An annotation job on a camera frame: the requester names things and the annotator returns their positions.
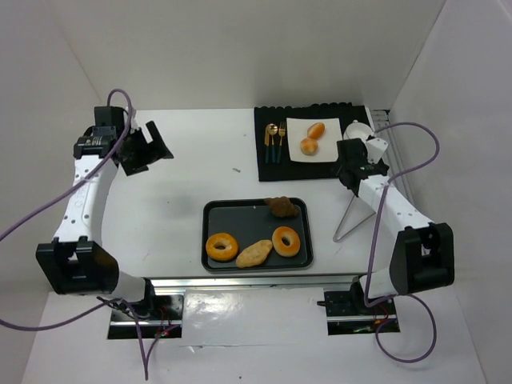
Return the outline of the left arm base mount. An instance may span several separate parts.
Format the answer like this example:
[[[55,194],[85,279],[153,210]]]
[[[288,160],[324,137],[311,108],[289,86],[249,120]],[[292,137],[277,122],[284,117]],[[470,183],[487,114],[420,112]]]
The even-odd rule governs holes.
[[[138,316],[139,327],[143,339],[156,336],[164,339],[182,337],[183,294],[155,295],[148,308],[132,303]],[[110,309],[110,320],[107,338],[109,340],[137,339],[134,315],[129,307],[121,302],[107,305]]]

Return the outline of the round bun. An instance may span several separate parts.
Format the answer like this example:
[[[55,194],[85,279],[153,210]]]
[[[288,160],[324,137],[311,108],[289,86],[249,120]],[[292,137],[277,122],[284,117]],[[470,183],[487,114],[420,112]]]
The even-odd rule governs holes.
[[[313,138],[304,138],[300,142],[301,152],[306,156],[314,156],[318,151],[318,141]]]

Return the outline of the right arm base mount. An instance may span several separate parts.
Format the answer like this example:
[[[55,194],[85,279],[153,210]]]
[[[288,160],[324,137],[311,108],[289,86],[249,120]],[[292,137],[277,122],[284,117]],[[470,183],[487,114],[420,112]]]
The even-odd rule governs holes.
[[[373,307],[363,302],[363,290],[358,282],[348,290],[325,291],[317,305],[326,311],[328,335],[399,333],[397,311],[389,299]]]

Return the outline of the white cup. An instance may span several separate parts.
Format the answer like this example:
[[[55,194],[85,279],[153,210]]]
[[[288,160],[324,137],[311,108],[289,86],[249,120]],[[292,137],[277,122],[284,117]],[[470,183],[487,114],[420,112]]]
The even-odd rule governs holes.
[[[343,133],[344,140],[361,139],[363,142],[374,136],[374,130],[367,124],[353,120]]]

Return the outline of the aluminium side rail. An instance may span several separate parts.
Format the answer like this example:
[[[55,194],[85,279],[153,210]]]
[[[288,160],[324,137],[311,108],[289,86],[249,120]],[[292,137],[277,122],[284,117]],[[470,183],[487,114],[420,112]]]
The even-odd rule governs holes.
[[[370,125],[374,131],[377,131],[390,124],[388,110],[375,110],[367,108],[367,114],[371,120]],[[397,135],[395,129],[385,130],[378,135],[388,142],[388,149],[384,155],[384,161],[390,166],[390,174],[396,174],[406,169],[406,165],[402,159],[402,154],[398,146]],[[407,176],[401,176],[394,181],[396,188],[406,197],[411,203],[414,203],[413,195],[411,192],[410,184]]]

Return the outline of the black baking tray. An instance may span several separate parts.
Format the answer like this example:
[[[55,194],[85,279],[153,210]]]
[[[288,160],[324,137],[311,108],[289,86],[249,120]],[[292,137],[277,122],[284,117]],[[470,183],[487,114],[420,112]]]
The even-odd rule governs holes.
[[[278,227],[287,226],[298,233],[300,249],[297,255],[290,258],[280,256],[273,250],[264,263],[249,268],[238,268],[234,259],[215,261],[207,255],[206,250],[202,250],[203,268],[211,273],[249,273],[252,270],[300,270],[309,267],[314,260],[314,252],[306,204],[300,198],[290,201],[298,209],[295,218],[274,216],[262,198],[208,202],[202,215],[202,246],[206,245],[210,236],[227,233],[234,237],[239,249],[244,250],[259,240],[270,240]]]

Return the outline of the orange bread roll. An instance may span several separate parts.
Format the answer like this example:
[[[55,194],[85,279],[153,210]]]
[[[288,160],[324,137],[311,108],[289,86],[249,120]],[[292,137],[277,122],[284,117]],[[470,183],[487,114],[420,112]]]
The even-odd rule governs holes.
[[[307,137],[313,140],[320,139],[325,132],[325,124],[323,122],[316,122],[307,129]]]

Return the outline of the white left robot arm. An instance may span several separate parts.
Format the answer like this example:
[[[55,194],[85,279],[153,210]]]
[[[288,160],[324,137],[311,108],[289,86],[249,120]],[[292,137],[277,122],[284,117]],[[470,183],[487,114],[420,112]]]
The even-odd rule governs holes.
[[[102,246],[102,221],[111,184],[119,169],[128,176],[149,169],[160,159],[172,158],[156,124],[123,139],[119,154],[108,158],[120,138],[118,122],[97,121],[74,146],[75,180],[64,218],[49,243],[38,245],[36,259],[56,294],[103,295],[123,299],[141,314],[154,307],[154,287],[148,278],[121,271],[117,260]]]

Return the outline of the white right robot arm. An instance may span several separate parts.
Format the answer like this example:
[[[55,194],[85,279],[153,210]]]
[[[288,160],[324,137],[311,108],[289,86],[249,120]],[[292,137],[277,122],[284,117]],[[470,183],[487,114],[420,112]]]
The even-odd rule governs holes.
[[[433,222],[410,203],[393,185],[388,165],[370,160],[370,142],[337,142],[341,184],[376,213],[368,272],[358,280],[367,307],[455,280],[451,227]]]

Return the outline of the left orange bagel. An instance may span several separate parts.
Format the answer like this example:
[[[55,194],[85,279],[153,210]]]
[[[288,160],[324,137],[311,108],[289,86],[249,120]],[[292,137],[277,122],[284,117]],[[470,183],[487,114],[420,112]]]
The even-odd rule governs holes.
[[[239,250],[237,240],[228,233],[217,233],[209,236],[205,248],[209,258],[220,262],[233,259]]]

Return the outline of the dark brown croissant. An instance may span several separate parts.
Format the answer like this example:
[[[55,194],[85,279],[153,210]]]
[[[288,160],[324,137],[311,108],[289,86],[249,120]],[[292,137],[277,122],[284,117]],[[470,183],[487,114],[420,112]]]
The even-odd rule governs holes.
[[[264,203],[269,207],[272,215],[277,218],[295,218],[299,215],[298,208],[286,196],[265,198]]]

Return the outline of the metal tongs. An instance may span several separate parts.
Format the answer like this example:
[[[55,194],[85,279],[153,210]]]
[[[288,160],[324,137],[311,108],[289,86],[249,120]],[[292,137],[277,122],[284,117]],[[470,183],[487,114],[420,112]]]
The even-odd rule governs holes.
[[[353,196],[334,232],[333,241],[340,243],[357,228],[375,216],[375,211],[363,200]]]

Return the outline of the oblong tan bread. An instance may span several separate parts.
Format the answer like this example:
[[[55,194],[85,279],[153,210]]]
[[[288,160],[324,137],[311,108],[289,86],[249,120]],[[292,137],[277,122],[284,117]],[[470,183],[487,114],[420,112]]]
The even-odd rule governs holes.
[[[264,239],[245,248],[239,256],[237,256],[235,264],[237,268],[249,268],[264,263],[268,255],[273,249],[271,240]]]

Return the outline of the right pale bagel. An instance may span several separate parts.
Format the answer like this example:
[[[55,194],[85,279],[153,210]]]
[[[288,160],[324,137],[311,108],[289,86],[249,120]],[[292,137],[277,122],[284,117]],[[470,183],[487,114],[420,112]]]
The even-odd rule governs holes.
[[[275,251],[285,258],[296,256],[301,247],[298,233],[287,226],[280,226],[273,232],[272,243]]]

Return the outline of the white square plate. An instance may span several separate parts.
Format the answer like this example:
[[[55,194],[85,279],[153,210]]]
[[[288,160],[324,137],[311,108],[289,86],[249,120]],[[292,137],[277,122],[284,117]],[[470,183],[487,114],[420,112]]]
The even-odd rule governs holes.
[[[301,151],[300,142],[307,137],[307,130],[316,123],[322,123],[325,129],[318,139],[318,149],[315,154],[306,155]],[[286,135],[292,162],[325,163],[335,162],[338,159],[337,141],[342,140],[342,130],[338,118],[287,118]]]

